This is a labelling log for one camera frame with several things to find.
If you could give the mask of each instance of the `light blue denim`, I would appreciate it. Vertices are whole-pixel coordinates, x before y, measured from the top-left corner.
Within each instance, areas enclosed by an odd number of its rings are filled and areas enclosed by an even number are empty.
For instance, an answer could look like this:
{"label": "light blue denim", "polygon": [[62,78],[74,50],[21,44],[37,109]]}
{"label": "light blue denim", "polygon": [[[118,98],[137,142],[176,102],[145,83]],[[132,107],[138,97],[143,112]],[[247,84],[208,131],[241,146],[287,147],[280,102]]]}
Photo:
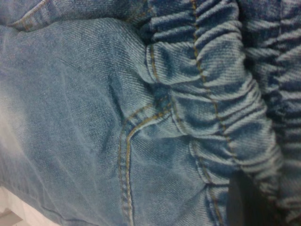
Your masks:
{"label": "light blue denim", "polygon": [[225,226],[236,170],[292,194],[244,4],[0,0],[0,184],[63,226]]}

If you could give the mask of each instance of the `double stitching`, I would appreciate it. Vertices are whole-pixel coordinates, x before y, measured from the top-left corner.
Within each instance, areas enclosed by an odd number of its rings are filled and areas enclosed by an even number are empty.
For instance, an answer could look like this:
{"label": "double stitching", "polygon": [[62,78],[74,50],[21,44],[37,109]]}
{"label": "double stitching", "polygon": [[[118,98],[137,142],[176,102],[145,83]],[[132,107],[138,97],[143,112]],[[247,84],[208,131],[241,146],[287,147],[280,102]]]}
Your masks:
{"label": "double stitching", "polygon": [[[174,109],[174,114],[176,116],[176,120],[179,123],[179,125],[180,125],[181,129],[183,130],[183,132],[186,133],[186,134],[188,134],[187,131],[186,131],[186,129],[185,129],[185,127],[184,127],[184,125],[183,125],[183,123],[182,123],[182,120],[180,119],[180,117],[178,115],[175,102],[174,102],[174,100],[173,100],[172,97],[171,97],[171,99],[172,99],[172,102],[173,102],[173,109]],[[193,142],[192,149],[193,149],[194,155],[197,156],[197,152],[196,152],[196,148],[195,148],[195,142]],[[209,181],[210,184],[213,185],[212,179],[211,179],[210,175],[208,174],[208,171],[207,171],[207,169],[206,169],[206,167],[205,167],[205,165],[204,165],[203,160],[201,159],[201,157],[199,158],[199,161],[200,161],[200,163],[202,165],[203,172],[204,172],[207,180]],[[217,205],[217,199],[216,199],[214,193],[212,192],[211,188],[209,188],[209,193],[210,193],[210,196],[211,196],[211,198],[213,200],[213,205],[214,205],[214,209],[215,209],[215,213],[217,215],[217,218],[218,218],[220,224],[223,225],[222,216],[221,216],[221,213],[220,213],[220,211],[218,209],[218,205]]]}
{"label": "double stitching", "polygon": [[[193,141],[193,143],[192,143],[192,150],[193,150],[193,152],[194,152],[194,155],[197,157],[196,144],[195,144],[194,141]],[[209,182],[211,185],[214,185],[214,183],[213,183],[213,181],[212,181],[212,179],[211,179],[211,177],[210,177],[210,175],[209,175],[209,173],[208,173],[208,171],[207,171],[207,168],[206,168],[206,166],[205,166],[205,164],[204,164],[204,162],[203,162],[202,157],[199,157],[198,159],[199,159],[199,162],[200,162],[201,165],[202,165],[203,172],[204,172],[205,177],[207,178],[208,182]],[[211,188],[209,188],[209,193],[210,193],[210,196],[211,196],[211,198],[212,198],[212,200],[213,200],[213,205],[214,205],[215,213],[216,213],[216,215],[217,215],[217,217],[218,217],[218,220],[219,220],[220,224],[223,225],[223,222],[222,222],[222,216],[221,216],[221,213],[220,213],[220,211],[219,211],[219,209],[218,209],[218,205],[217,205],[217,199],[216,199],[216,197],[215,197],[215,195],[214,195],[214,193],[213,193],[213,191],[212,191]]]}
{"label": "double stitching", "polygon": [[131,197],[131,187],[130,187],[130,178],[129,178],[129,168],[130,168],[130,154],[131,154],[131,145],[130,145],[130,139],[134,135],[134,133],[143,125],[146,123],[156,120],[159,118],[162,118],[164,115],[166,115],[168,112],[170,112],[170,109],[168,107],[171,104],[168,104],[167,107],[165,107],[160,113],[145,119],[143,122],[141,122],[139,125],[135,126],[132,131],[129,133],[127,136],[127,169],[126,169],[126,177],[127,177],[127,204],[129,208],[129,218],[130,218],[130,226],[134,226],[134,221],[133,221],[133,212],[132,212],[132,197]]}
{"label": "double stitching", "polygon": [[154,106],[154,105],[157,105],[158,103],[161,103],[162,101],[164,101],[164,100],[166,100],[168,98],[168,96],[165,96],[165,97],[163,97],[163,98],[161,98],[160,100],[158,100],[156,103],[154,103],[154,104],[149,104],[149,105],[146,105],[146,106],[144,106],[144,107],[142,107],[142,108],[140,108],[140,109],[138,109],[138,110],[136,110],[134,113],[132,113],[129,117],[127,117],[126,118],[126,120],[124,121],[124,123],[123,123],[123,126],[122,126],[122,129],[121,129],[121,132],[120,132],[120,138],[119,138],[119,151],[118,151],[118,166],[119,166],[119,179],[120,179],[120,189],[121,189],[121,206],[122,206],[122,212],[123,212],[123,215],[124,215],[124,217],[126,217],[126,211],[125,211],[125,209],[124,209],[124,201],[123,201],[123,193],[124,193],[124,191],[123,191],[123,186],[122,186],[122,181],[123,181],[123,179],[122,179],[122,172],[121,172],[121,141],[122,141],[122,135],[124,134],[124,131],[125,131],[125,127],[126,127],[126,125],[127,125],[127,122],[129,121],[129,120],[131,120],[132,118],[134,118],[138,113],[140,113],[140,112],[142,112],[142,111],[144,111],[144,110],[146,110],[146,109],[148,109],[148,108],[150,108],[150,107],[152,107],[152,106]]}

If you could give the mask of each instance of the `orange stitching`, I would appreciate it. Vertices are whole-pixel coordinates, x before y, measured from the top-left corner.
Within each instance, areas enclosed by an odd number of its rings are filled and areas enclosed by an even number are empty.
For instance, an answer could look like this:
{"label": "orange stitching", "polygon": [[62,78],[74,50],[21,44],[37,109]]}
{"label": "orange stitching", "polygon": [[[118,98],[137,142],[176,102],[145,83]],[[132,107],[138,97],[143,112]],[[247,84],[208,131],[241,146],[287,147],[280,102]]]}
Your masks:
{"label": "orange stitching", "polygon": [[[193,15],[194,15],[195,18],[196,18],[196,22],[195,22],[195,24],[194,24],[194,26],[195,26],[195,28],[196,28],[196,31],[193,33],[193,37],[194,37],[193,49],[194,49],[194,55],[195,55],[195,58],[196,58],[197,68],[198,68],[199,73],[200,73],[200,76],[201,76],[201,78],[202,78],[204,87],[206,88],[207,96],[208,96],[208,98],[211,100],[211,102],[212,102],[212,104],[213,104],[213,106],[214,106],[214,113],[215,113],[215,116],[216,116],[217,120],[219,121],[219,123],[220,123],[220,125],[221,125],[221,127],[222,127],[223,135],[224,135],[224,137],[225,137],[226,140],[227,140],[229,149],[230,149],[231,154],[232,154],[231,156],[232,156],[232,158],[234,159],[234,161],[237,162],[237,159],[236,159],[236,157],[235,157],[235,155],[234,155],[234,150],[233,150],[233,148],[232,148],[231,145],[230,145],[230,143],[231,143],[230,137],[227,136],[227,135],[225,134],[226,126],[223,124],[222,119],[221,119],[221,118],[219,117],[219,115],[218,115],[217,103],[211,98],[211,91],[210,91],[210,89],[209,89],[208,87],[205,86],[205,83],[206,83],[206,77],[203,75],[203,71],[202,71],[202,69],[201,69],[201,64],[200,64],[200,62],[198,61],[198,54],[199,54],[199,52],[198,52],[198,49],[197,49],[197,47],[196,47],[196,42],[197,42],[197,39],[198,39],[198,38],[197,38],[197,35],[196,35],[196,32],[197,32],[197,30],[199,29],[199,27],[198,27],[198,25],[197,25],[197,19],[198,19],[198,16],[197,16],[197,4],[196,4],[196,0],[190,0],[190,1],[191,1],[191,4],[192,4]],[[220,224],[223,224],[222,218],[220,217],[220,215],[218,215],[218,218],[219,218]]]}
{"label": "orange stitching", "polygon": [[[195,142],[193,142],[193,144],[192,144],[192,150],[193,150],[195,156],[197,157],[197,151],[196,151],[196,144],[195,144]],[[206,166],[204,165],[202,157],[199,157],[198,159],[199,159],[199,161],[200,161],[200,163],[202,165],[202,169],[203,169],[203,172],[204,172],[207,180],[209,181],[210,184],[214,184],[213,181],[212,181],[212,179],[211,179],[211,177],[210,177],[210,175],[209,175],[209,173],[208,173],[208,171],[207,171]],[[213,194],[212,189],[210,189],[210,188],[209,188],[209,193],[210,193],[210,196],[211,196],[211,198],[213,200],[213,205],[214,205],[215,213],[216,213],[216,215],[217,215],[217,217],[219,219],[219,222],[220,222],[220,224],[223,224],[222,223],[222,216],[221,216],[221,213],[220,213],[220,211],[218,209],[218,205],[217,205],[217,199],[216,199],[215,195]]]}
{"label": "orange stitching", "polygon": [[151,56],[151,66],[152,66],[152,69],[154,71],[154,75],[156,77],[156,80],[157,82],[160,82],[159,81],[159,77],[158,77],[158,74],[157,74],[157,69],[156,69],[156,65],[155,65],[155,56],[154,56],[154,46],[151,45],[150,46],[150,56]]}
{"label": "orange stitching", "polygon": [[155,120],[155,119],[159,119],[162,118],[165,114],[167,114],[168,112],[170,112],[169,110],[165,110],[162,111],[150,118],[145,119],[143,122],[141,122],[139,125],[135,126],[132,131],[129,133],[129,135],[127,136],[127,169],[126,169],[126,177],[127,177],[127,205],[128,205],[128,209],[129,209],[129,219],[130,219],[130,225],[134,226],[134,222],[133,222],[133,213],[132,213],[132,197],[131,197],[131,185],[130,185],[130,174],[129,174],[129,169],[130,169],[130,154],[131,154],[131,145],[130,145],[130,139],[133,136],[133,134],[143,125],[145,125],[146,123]]}
{"label": "orange stitching", "polygon": [[[165,97],[161,98],[160,100],[158,100],[157,103],[162,102],[163,100],[165,100],[167,98],[168,98],[168,96],[165,96]],[[123,187],[122,187],[122,173],[121,173],[121,138],[122,138],[122,135],[123,135],[123,132],[125,130],[127,122],[130,119],[134,118],[139,112],[141,112],[143,110],[146,110],[147,108],[150,108],[152,106],[154,106],[154,104],[149,104],[149,105],[146,105],[146,106],[136,110],[128,118],[126,118],[126,120],[123,123],[122,129],[121,129],[120,138],[119,138],[118,165],[119,165],[119,175],[120,175],[119,176],[119,178],[120,178],[120,189],[121,189],[121,195],[122,195],[122,197],[121,197],[121,206],[122,206],[122,211],[123,211],[124,216],[125,216],[125,210],[124,210],[124,207],[123,207]]]}
{"label": "orange stitching", "polygon": [[48,2],[49,2],[49,0],[44,0],[44,2],[39,2],[34,8],[32,8],[32,10],[30,10],[28,12],[28,14],[25,14],[25,16],[23,18],[21,18],[20,20],[10,24],[9,26],[14,26],[16,24],[23,23],[24,20],[26,20],[28,17],[32,16],[35,12],[37,12],[39,9],[41,9]]}

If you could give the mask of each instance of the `blue denim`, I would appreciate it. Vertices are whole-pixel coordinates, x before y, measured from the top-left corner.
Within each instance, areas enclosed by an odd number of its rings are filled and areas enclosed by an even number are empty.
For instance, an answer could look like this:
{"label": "blue denim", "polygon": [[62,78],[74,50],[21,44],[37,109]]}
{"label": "blue denim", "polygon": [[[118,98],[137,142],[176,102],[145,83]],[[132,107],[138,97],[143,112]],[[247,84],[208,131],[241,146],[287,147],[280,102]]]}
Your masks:
{"label": "blue denim", "polygon": [[246,67],[258,81],[284,156],[277,204],[301,222],[301,2],[240,0]]}
{"label": "blue denim", "polygon": [[242,4],[0,0],[0,184],[63,226],[225,226],[236,170],[276,201]]}

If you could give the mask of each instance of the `white surface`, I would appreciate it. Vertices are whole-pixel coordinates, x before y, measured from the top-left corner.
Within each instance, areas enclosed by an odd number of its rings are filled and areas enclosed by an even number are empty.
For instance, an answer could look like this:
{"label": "white surface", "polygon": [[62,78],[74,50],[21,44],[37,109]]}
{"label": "white surface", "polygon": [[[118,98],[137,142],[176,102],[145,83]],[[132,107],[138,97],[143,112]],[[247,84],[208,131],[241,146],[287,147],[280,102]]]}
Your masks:
{"label": "white surface", "polygon": [[15,222],[14,226],[59,226],[43,216],[35,208],[23,202],[9,190],[0,186],[0,213],[4,212],[6,208],[10,209],[24,220],[24,222],[19,222],[17,224]]}

